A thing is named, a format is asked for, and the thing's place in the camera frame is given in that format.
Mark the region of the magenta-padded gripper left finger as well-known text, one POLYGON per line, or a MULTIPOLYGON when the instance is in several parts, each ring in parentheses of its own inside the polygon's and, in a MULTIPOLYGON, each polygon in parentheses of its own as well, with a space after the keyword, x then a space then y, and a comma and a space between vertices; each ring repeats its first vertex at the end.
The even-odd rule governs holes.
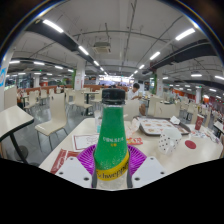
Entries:
POLYGON ((97 186, 94 151, 92 145, 84 149, 77 156, 64 157, 54 166, 54 174, 84 188, 97 186))

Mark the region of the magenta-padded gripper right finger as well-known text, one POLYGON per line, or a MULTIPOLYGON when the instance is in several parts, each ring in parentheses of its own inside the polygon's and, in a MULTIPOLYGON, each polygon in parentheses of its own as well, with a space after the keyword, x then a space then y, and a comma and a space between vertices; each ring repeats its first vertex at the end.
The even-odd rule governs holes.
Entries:
POLYGON ((127 187, 140 188, 167 175, 165 168, 154 157, 147 157, 134 146, 129 145, 127 187))

